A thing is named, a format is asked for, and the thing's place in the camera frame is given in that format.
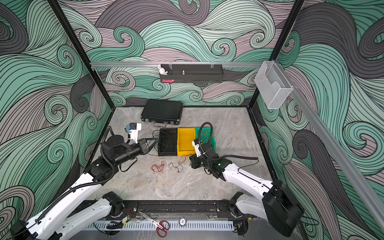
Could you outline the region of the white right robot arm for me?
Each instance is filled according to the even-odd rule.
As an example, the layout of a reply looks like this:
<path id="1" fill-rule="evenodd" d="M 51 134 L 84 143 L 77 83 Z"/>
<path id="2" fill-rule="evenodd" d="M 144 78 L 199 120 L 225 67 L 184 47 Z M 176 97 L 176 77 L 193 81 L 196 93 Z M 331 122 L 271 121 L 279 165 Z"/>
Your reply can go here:
<path id="1" fill-rule="evenodd" d="M 192 142 L 195 154 L 190 156 L 193 169 L 204 168 L 217 179 L 234 184 L 244 193 L 233 198 L 235 216 L 252 215 L 267 220 L 281 235 L 290 237 L 304 215 L 304 208 L 289 187 L 280 180 L 259 178 L 219 157 L 210 143 Z"/>

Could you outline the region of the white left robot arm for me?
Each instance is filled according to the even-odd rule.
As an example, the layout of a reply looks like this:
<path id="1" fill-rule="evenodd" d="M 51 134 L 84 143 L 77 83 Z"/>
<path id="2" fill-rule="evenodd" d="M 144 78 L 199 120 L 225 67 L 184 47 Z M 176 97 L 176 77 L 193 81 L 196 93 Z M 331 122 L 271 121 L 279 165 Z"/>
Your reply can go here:
<path id="1" fill-rule="evenodd" d="M 124 210 L 122 198 L 114 192 L 102 196 L 91 206 L 73 211 L 92 193 L 111 180 L 123 163 L 146 155 L 158 143 L 156 138 L 143 138 L 130 144 L 124 137 L 104 138 L 101 156 L 62 195 L 28 221 L 18 221 L 11 227 L 12 240 L 66 240 L 95 221 L 120 217 Z"/>

